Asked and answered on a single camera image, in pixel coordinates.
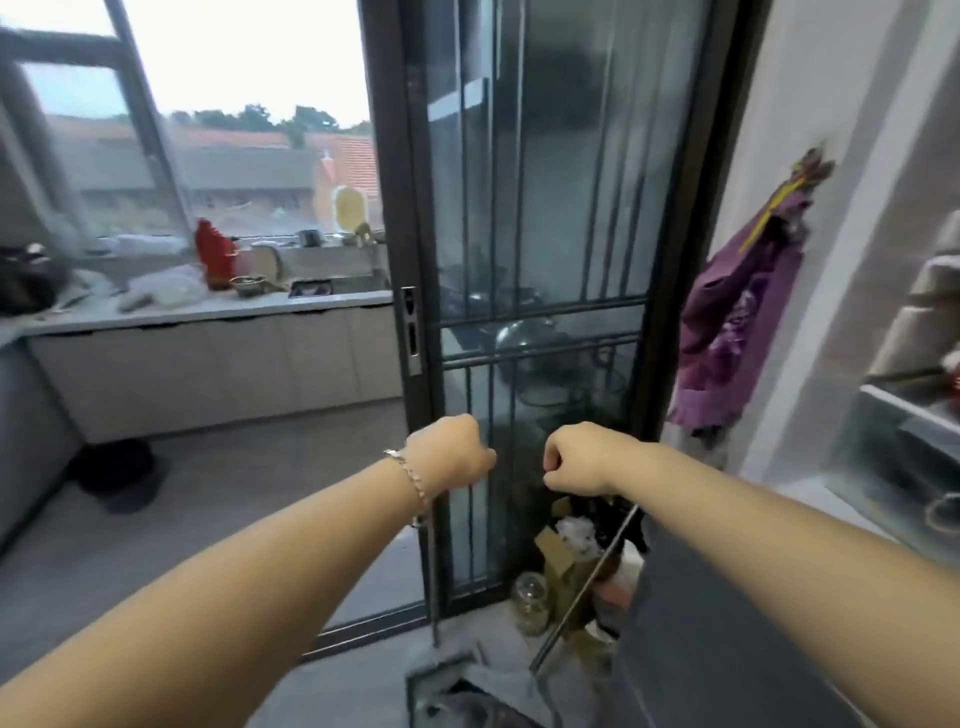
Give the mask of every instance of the hand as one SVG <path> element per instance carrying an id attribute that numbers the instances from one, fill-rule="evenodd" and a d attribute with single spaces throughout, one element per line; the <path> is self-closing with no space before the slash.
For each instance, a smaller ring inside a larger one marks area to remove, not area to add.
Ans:
<path id="1" fill-rule="evenodd" d="M 552 491 L 577 496 L 616 493 L 622 464 L 639 445 L 630 435 L 594 423 L 564 425 L 546 441 L 543 482 Z"/>
<path id="2" fill-rule="evenodd" d="M 430 497 L 483 480 L 496 453 L 480 442 L 480 425 L 471 415 L 443 417 L 414 432 L 403 449 Z"/>

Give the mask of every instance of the kitchen sink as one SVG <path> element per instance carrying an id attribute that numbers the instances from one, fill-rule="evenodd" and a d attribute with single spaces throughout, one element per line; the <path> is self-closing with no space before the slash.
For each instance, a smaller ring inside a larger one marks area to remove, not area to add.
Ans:
<path id="1" fill-rule="evenodd" d="M 376 270 L 364 276 L 295 280 L 290 286 L 290 298 L 340 296 L 346 293 L 371 293 L 372 291 L 389 290 L 390 280 L 383 271 Z"/>

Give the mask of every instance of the purple garment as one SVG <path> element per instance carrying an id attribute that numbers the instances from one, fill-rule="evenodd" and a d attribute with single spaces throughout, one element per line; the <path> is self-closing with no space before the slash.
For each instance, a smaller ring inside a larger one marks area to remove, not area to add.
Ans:
<path id="1" fill-rule="evenodd" d="M 754 393 L 800 270 L 806 193 L 791 192 L 741 252 L 762 211 L 694 281 L 681 316 L 677 392 L 669 422 L 688 430 L 732 425 Z"/>

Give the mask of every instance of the red object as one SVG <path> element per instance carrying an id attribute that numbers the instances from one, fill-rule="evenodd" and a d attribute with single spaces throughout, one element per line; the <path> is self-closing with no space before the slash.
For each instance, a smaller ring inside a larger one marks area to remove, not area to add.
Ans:
<path id="1" fill-rule="evenodd" d="M 206 268 L 206 285 L 211 291 L 230 288 L 233 278 L 233 263 L 237 247 L 226 235 L 213 227 L 209 220 L 201 219 L 194 236 L 197 255 Z"/>

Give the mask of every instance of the person's right arm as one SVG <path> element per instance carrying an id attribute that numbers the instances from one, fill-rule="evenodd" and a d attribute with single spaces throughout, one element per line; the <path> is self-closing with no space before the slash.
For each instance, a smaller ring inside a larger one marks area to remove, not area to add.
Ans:
<path id="1" fill-rule="evenodd" d="M 616 493 L 682 537 L 887 728 L 960 726 L 960 573 L 599 425 L 560 428 L 546 485 Z"/>

